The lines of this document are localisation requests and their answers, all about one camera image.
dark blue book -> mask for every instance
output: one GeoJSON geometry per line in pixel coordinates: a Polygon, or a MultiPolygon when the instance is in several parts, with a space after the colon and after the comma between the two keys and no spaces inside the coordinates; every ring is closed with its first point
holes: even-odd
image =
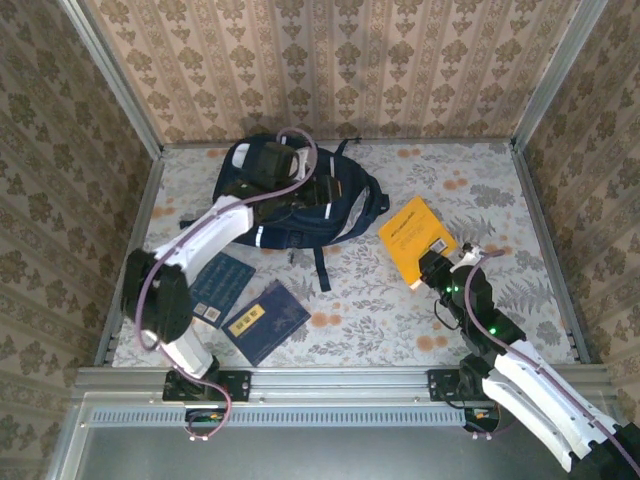
{"type": "Polygon", "coordinates": [[[200,271],[191,285],[193,315],[220,328],[256,269],[219,253],[200,271]]]}
{"type": "Polygon", "coordinates": [[[311,315],[278,280],[222,327],[257,367],[311,315]]]}

table surface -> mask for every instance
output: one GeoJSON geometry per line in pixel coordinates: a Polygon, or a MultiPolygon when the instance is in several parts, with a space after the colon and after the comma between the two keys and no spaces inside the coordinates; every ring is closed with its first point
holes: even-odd
{"type": "MultiPolygon", "coordinates": [[[[225,149],[169,149],[145,248],[179,233],[181,219],[199,217],[211,193],[225,149]]],[[[528,336],[550,363],[573,363],[568,337],[550,286],[522,189],[506,144],[353,145],[358,161],[391,197],[390,212],[362,236],[325,249],[333,289],[322,293],[313,254],[261,250],[232,244],[224,252],[256,268],[227,317],[280,280],[311,319],[269,355],[264,367],[454,365],[468,350],[457,332],[433,314],[436,295],[404,283],[378,237],[378,229],[414,196],[422,196],[460,244],[471,241],[507,255],[484,269],[497,306],[528,336]]],[[[444,309],[439,312],[452,320],[444,309]]],[[[222,331],[194,323],[203,342],[225,367],[248,361],[222,331]]],[[[125,321],[114,367],[163,366],[157,353],[137,345],[125,321]]]]}

backpack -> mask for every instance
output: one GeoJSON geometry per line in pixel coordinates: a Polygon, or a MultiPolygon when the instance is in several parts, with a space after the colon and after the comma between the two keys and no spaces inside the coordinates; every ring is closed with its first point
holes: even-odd
{"type": "MultiPolygon", "coordinates": [[[[276,211],[234,240],[244,245],[274,250],[313,249],[323,292],[331,290],[331,286],[322,247],[363,234],[379,215],[389,210],[389,196],[382,193],[378,181],[354,160],[343,155],[349,140],[343,140],[335,153],[318,147],[315,173],[331,175],[341,183],[342,196],[338,200],[328,205],[289,212],[276,211]]],[[[249,156],[252,149],[256,149],[253,150],[255,152],[265,143],[274,141],[275,135],[258,134],[238,141],[229,149],[213,191],[214,203],[222,195],[224,188],[238,178],[239,169],[232,165],[232,158],[238,146],[248,144],[249,156]]],[[[299,137],[285,136],[282,143],[285,142],[296,149],[307,146],[304,139],[299,137]]]]}

reflective stripe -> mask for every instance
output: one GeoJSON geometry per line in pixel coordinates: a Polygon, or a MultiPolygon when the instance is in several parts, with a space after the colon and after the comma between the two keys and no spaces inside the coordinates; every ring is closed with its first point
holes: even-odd
{"type": "MultiPolygon", "coordinates": [[[[331,159],[329,160],[329,165],[331,165],[331,176],[335,177],[336,172],[335,172],[335,165],[333,163],[333,157],[331,157],[331,159]]],[[[327,205],[327,209],[324,211],[324,219],[328,220],[330,214],[331,214],[331,204],[329,203],[327,205]]]]}
{"type": "Polygon", "coordinates": [[[258,227],[258,233],[256,233],[256,247],[260,246],[260,238],[262,238],[262,230],[264,230],[264,227],[260,225],[258,227]]]}

book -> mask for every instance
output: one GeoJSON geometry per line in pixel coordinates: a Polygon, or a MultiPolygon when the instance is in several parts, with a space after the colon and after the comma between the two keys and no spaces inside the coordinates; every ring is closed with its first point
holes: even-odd
{"type": "Polygon", "coordinates": [[[200,271],[191,285],[193,316],[220,328],[256,269],[219,253],[200,271]]]}
{"type": "Polygon", "coordinates": [[[420,285],[420,258],[433,250],[447,256],[457,243],[420,197],[413,198],[378,231],[404,281],[412,290],[420,285]]]}
{"type": "Polygon", "coordinates": [[[257,367],[311,318],[278,280],[222,327],[242,354],[257,367]]]}

